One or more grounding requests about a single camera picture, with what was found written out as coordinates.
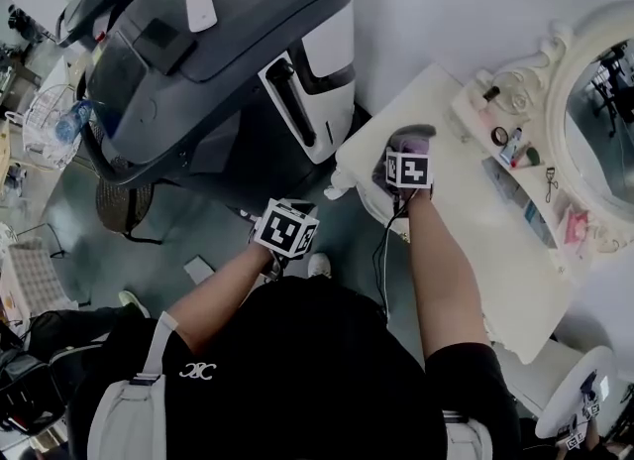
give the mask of wire basket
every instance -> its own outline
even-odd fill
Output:
[[[38,168],[63,170],[79,149],[81,137],[65,145],[55,136],[59,118],[75,103],[75,90],[68,84],[46,89],[31,104],[25,116],[22,137],[26,157]]]

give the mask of glove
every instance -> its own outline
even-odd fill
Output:
[[[372,172],[372,181],[392,197],[394,213],[402,207],[401,203],[411,196],[412,189],[399,189],[387,183],[385,169],[387,152],[427,155],[429,153],[429,140],[434,136],[436,136],[436,128],[432,125],[408,125],[397,130],[387,140],[387,145]]]

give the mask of white remote control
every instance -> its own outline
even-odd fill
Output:
[[[185,0],[189,30],[202,32],[218,23],[213,0]]]

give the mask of shirt logo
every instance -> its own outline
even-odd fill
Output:
[[[187,363],[185,368],[191,367],[191,371],[187,374],[180,372],[178,375],[183,378],[189,379],[202,379],[203,381],[209,381],[213,376],[205,376],[205,370],[215,370],[217,367],[213,363]]]

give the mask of green object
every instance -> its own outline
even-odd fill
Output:
[[[526,157],[531,163],[531,166],[539,166],[542,162],[539,157],[539,152],[535,150],[533,147],[526,150]]]

